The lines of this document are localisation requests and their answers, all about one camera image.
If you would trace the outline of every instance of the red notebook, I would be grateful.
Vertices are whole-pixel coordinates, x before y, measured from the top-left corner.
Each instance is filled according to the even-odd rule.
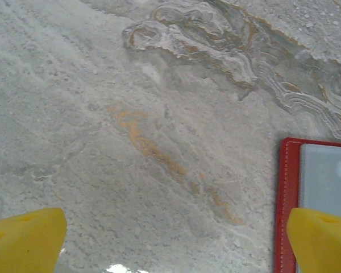
[[[276,209],[275,273],[296,273],[296,259],[286,234],[290,211],[298,207],[300,182],[300,155],[303,144],[319,144],[341,147],[341,143],[322,142],[298,138],[286,138],[280,151],[280,172]]]

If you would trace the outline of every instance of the red folder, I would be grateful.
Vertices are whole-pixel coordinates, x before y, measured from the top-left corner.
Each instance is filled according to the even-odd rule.
[[[341,147],[341,143],[298,138],[286,138],[282,141],[276,209],[275,273],[296,273],[296,258],[286,234],[286,223],[290,211],[298,206],[300,149],[303,144]]]

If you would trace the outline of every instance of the gray marble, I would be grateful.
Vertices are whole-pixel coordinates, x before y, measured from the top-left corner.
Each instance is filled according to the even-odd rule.
[[[341,141],[341,1],[0,0],[0,218],[63,272],[272,272],[278,147]]]

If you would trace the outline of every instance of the white stitching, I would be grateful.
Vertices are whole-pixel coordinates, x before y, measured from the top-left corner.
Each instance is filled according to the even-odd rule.
[[[287,180],[287,166],[288,166],[288,152],[290,143],[304,144],[304,142],[288,141],[285,145],[285,161],[284,161],[284,180],[283,180],[283,204],[282,204],[282,217],[281,217],[281,238],[280,238],[280,272],[283,273],[283,249],[284,249],[284,211],[285,211],[285,199],[286,199],[286,180]]]

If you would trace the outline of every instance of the red leather cover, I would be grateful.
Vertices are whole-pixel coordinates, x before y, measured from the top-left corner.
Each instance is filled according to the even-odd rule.
[[[296,259],[286,234],[290,211],[298,206],[300,150],[303,144],[341,147],[341,143],[286,138],[281,143],[278,199],[276,208],[275,273],[296,273]]]

